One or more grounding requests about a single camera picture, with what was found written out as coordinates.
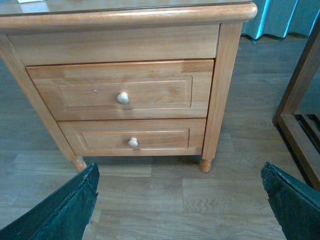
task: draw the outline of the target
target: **blue curtain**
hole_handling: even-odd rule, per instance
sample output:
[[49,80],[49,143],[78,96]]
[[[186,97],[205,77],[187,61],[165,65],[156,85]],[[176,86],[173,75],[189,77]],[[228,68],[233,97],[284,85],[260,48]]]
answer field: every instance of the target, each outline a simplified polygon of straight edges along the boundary
[[253,0],[256,17],[244,23],[242,34],[258,39],[263,34],[284,38],[287,33],[309,36],[320,12],[320,0]]

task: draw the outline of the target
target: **drawer front panel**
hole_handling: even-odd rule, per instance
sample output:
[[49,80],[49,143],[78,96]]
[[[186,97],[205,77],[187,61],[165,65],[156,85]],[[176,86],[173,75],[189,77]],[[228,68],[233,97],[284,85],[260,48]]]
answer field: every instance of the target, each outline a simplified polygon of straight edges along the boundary
[[[199,155],[205,119],[58,122],[78,156]],[[137,147],[129,145],[134,138]]]
[[[58,121],[205,118],[213,60],[27,67]],[[125,93],[128,103],[117,99]]]
[[219,24],[11,34],[26,66],[212,59]]
[[[56,81],[59,93],[68,109],[132,109],[187,108],[191,105],[192,77],[131,78],[127,82],[101,83],[99,80]],[[117,104],[117,96],[125,91],[129,104]]]

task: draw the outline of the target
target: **nightstand leg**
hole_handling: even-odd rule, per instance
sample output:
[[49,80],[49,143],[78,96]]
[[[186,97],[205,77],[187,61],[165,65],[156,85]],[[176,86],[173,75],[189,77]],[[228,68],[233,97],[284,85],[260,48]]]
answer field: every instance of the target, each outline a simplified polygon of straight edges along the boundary
[[76,160],[72,161],[72,163],[78,173],[87,167],[87,164],[83,160],[82,156],[78,156]]
[[212,160],[201,159],[200,161],[201,172],[203,172],[204,174],[208,173],[211,169],[212,161],[213,159]]

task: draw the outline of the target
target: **round knob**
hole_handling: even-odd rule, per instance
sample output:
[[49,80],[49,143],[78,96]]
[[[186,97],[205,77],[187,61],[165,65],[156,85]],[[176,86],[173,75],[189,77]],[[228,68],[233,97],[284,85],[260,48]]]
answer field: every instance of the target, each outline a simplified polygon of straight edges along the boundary
[[129,146],[132,148],[138,147],[138,141],[136,138],[131,138],[130,141],[128,142]]
[[116,96],[116,101],[120,104],[127,104],[129,102],[129,96],[126,92],[120,92],[120,94]]

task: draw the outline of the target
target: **laminate floor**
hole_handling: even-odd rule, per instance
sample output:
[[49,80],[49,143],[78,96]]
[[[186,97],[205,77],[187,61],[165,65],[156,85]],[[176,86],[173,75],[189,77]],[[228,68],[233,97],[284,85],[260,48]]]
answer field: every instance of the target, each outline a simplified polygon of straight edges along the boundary
[[[98,200],[84,240],[284,240],[260,176],[272,162],[304,180],[272,118],[306,43],[242,37],[212,169],[198,156],[86,157]],[[0,228],[76,171],[0,62]],[[299,111],[318,111],[320,74]]]

